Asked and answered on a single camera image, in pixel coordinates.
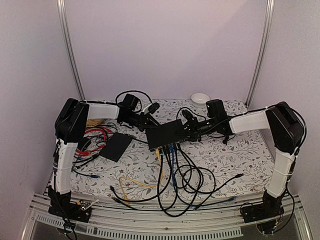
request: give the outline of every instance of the white bowl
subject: white bowl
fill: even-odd
[[[191,96],[191,102],[197,108],[205,108],[209,100],[210,97],[204,93],[195,93]]]

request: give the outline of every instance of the metal frame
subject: metal frame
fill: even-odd
[[[50,199],[47,194],[34,194],[28,210],[28,222],[23,234],[23,240],[29,240],[36,221],[57,228],[62,228],[61,217],[48,213]],[[96,197],[84,194],[72,194],[71,201],[79,199],[92,201]],[[79,234],[93,237],[108,238],[111,240],[205,240],[205,239],[229,239],[242,236],[241,227],[250,226],[274,218],[257,222],[244,223],[239,208],[245,202],[258,204],[261,202],[261,194],[239,196],[236,200],[221,203],[203,210],[189,210],[186,215],[179,218],[168,218],[159,211],[157,204],[148,202],[144,210],[131,210],[112,199],[99,197],[99,203],[92,206],[92,214],[89,223],[76,222],[75,231]],[[302,240],[312,240],[308,223],[300,199],[294,195],[295,218]],[[286,194],[282,200],[285,216],[291,214],[292,199]]]
[[[58,12],[59,12],[59,17],[60,17],[60,23],[61,23],[61,28],[62,28],[62,33],[64,37],[64,42],[66,46],[66,51],[68,53],[70,65],[71,65],[71,70],[72,74],[74,77],[74,83],[77,89],[77,92],[79,94],[80,100],[85,100],[85,92],[82,87],[79,73],[78,73],[78,68],[76,64],[76,59],[74,55],[74,51],[72,48],[71,44],[71,38],[70,38],[70,32],[69,32],[69,27],[68,27],[68,21],[67,21],[67,13],[66,13],[66,6],[65,6],[65,0],[57,0],[57,5],[58,5]]]
[[[250,108],[254,98],[254,94],[257,88],[257,84],[258,84],[258,80],[259,80],[259,76],[262,68],[262,63],[263,63],[265,52],[266,52],[266,47],[267,47],[267,42],[268,42],[269,32],[270,32],[271,22],[272,22],[272,15],[274,12],[274,4],[275,4],[274,0],[267,0],[264,26],[263,26],[258,58],[255,64],[253,78],[250,84],[249,92],[245,101],[245,104],[247,105],[248,108]]]
[[[272,16],[274,12],[274,3],[275,0],[267,0],[266,4],[266,11],[265,11],[265,18],[264,18],[264,25],[263,25],[263,31],[262,31],[262,37],[261,37],[261,43],[260,43],[260,48],[259,48],[259,53],[258,53],[258,58],[255,64],[254,68],[254,73],[253,73],[253,78],[249,87],[249,91],[246,97],[245,104],[250,108],[250,105],[253,101],[253,97],[257,88],[258,84],[258,79],[260,76],[261,68],[262,68],[262,63],[267,47],[267,42],[269,38],[269,32],[271,28],[271,22],[272,22]],[[74,83],[76,86],[76,89],[79,94],[79,98],[81,100],[85,100],[85,93],[84,89],[82,87],[79,73],[78,73],[78,68],[76,64],[76,59],[74,55],[74,51],[72,48],[72,43],[71,43],[71,37],[70,37],[70,32],[69,32],[69,26],[68,26],[68,21],[67,21],[67,13],[66,13],[66,6],[65,6],[65,0],[57,0],[57,5],[58,5],[58,12],[59,12],[59,17],[60,17],[60,23],[61,23],[61,28],[62,28],[62,33],[66,45],[66,50],[68,53],[73,77],[74,77]]]

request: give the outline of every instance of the cable bundle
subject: cable bundle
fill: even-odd
[[[230,178],[228,181],[226,181],[224,184],[222,184],[220,187],[217,188],[216,178],[215,178],[214,173],[207,168],[198,167],[192,161],[192,159],[181,149],[180,144],[177,144],[177,145],[172,144],[170,146],[163,147],[159,150],[159,152],[160,152],[160,159],[161,160],[160,160],[159,177],[158,177],[158,182],[157,182],[157,186],[156,186],[156,190],[157,190],[156,195],[149,197],[149,198],[146,198],[146,199],[142,199],[142,200],[128,200],[127,197],[121,198],[116,193],[115,188],[113,186],[110,186],[111,191],[116,196],[116,198],[114,197],[113,200],[115,200],[117,203],[123,204],[126,207],[129,207],[130,209],[140,210],[140,209],[137,209],[135,207],[132,207],[132,206],[126,204],[125,202],[127,202],[127,203],[143,203],[143,202],[147,202],[147,201],[150,201],[150,200],[157,198],[157,201],[158,201],[158,204],[159,204],[161,210],[165,214],[167,214],[168,216],[175,218],[175,217],[179,217],[179,216],[183,215],[191,207],[193,207],[196,210],[202,206],[209,206],[209,205],[227,202],[227,201],[231,201],[231,200],[235,199],[234,197],[232,197],[232,198],[229,198],[225,201],[205,204],[205,202],[212,196],[212,194],[219,191],[221,188],[223,188],[226,184],[228,184],[233,179],[242,177],[243,176],[242,173],[237,174],[236,176]],[[182,157],[186,161],[186,164],[180,163],[180,161],[178,160],[178,152],[181,153]],[[160,189],[161,188],[160,183],[162,180],[163,168],[164,168],[164,158],[166,159],[166,162],[169,166],[170,175],[168,176],[168,181],[166,182],[165,186],[162,189]],[[204,186],[204,183],[205,183],[205,175],[204,175],[205,172],[207,172],[206,174],[209,174],[213,178],[213,189],[211,191],[203,191],[202,190],[202,187]],[[196,183],[196,186],[191,185],[191,179],[194,174],[196,174],[196,176],[198,177],[198,182]],[[182,179],[181,185],[178,185],[177,177]],[[172,203],[170,204],[170,206],[164,207],[162,200],[161,200],[161,195],[168,188],[169,183],[171,181],[172,181],[173,190],[174,190],[174,199],[173,199]],[[182,199],[181,194],[180,194],[181,190],[186,191],[189,194],[193,194],[193,197],[190,202],[186,202],[185,200]],[[194,204],[195,199],[199,195],[207,195],[207,196],[200,204]],[[169,212],[169,210],[175,207],[177,200],[179,200],[180,202],[185,204],[186,208],[178,214],[171,214]]]

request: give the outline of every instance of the metal rail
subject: metal rail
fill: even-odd
[[[71,44],[65,0],[57,0],[57,5],[58,5],[58,12],[59,12],[59,17],[60,17],[63,38],[64,38],[64,42],[65,42],[65,46],[66,46],[66,51],[67,51],[67,54],[69,57],[69,62],[71,65],[71,70],[72,70],[75,86],[76,86],[77,92],[79,94],[80,100],[83,101],[86,98],[85,98],[84,89],[83,89],[81,81],[80,81],[78,68],[77,68],[77,64],[76,64],[76,59],[75,59],[74,51],[73,51],[72,44]]]
[[[254,73],[253,73],[253,78],[251,81],[251,85],[249,88],[248,95],[246,97],[245,105],[250,108],[251,103],[254,98],[254,94],[257,88],[260,72],[262,69],[262,64],[266,52],[266,47],[267,47],[267,42],[269,38],[269,32],[271,29],[271,23],[272,23],[272,15],[274,12],[274,0],[268,0],[266,4],[266,11],[265,11],[265,18],[264,18],[264,25],[263,25],[263,32],[262,32],[262,38],[261,38],[261,43],[260,43],[260,48],[259,48],[259,53],[258,53],[258,58],[255,64],[254,68]]]

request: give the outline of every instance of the white floral patterned surface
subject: white floral patterned surface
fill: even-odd
[[[205,108],[197,108],[191,104],[190,100],[155,100],[160,104],[158,111],[153,114],[161,124],[176,119],[176,114],[181,107],[189,107],[200,115],[207,116]],[[228,115],[240,114],[246,111],[246,107],[241,101],[224,101],[224,107]],[[105,121],[114,122],[120,133],[136,136],[140,140],[146,141],[144,132],[137,128],[129,129],[119,126],[115,120]],[[265,142],[258,131],[248,131],[237,134],[227,145],[222,143],[223,138],[214,139],[207,136],[203,137],[202,142],[184,142],[181,148],[190,156],[195,164],[214,172],[217,187],[225,181],[243,173],[244,176],[231,181],[220,191],[212,195],[213,198],[225,198],[252,193],[261,193],[265,185],[269,182],[274,163]],[[178,155],[179,163],[184,164],[181,155]],[[170,174],[168,163],[164,161],[164,179],[161,183],[164,186]],[[79,171],[83,174],[94,173],[100,178],[94,179],[79,174],[71,173],[71,191],[80,194],[94,196],[112,197],[110,186],[114,186],[117,193],[122,196],[118,178],[126,176],[145,184],[154,185],[159,176],[159,160],[154,152],[150,152],[145,143],[133,140],[128,146],[124,155],[116,163],[103,157],[98,157]],[[205,175],[205,183],[202,191],[212,190],[213,179]],[[128,199],[143,199],[156,194],[156,188],[148,188],[134,184],[129,180],[123,181],[124,190]],[[182,198],[189,200],[192,194],[180,190]],[[205,198],[207,195],[199,195],[198,198]],[[170,184],[161,196],[163,199],[170,200],[174,197],[174,190]]]

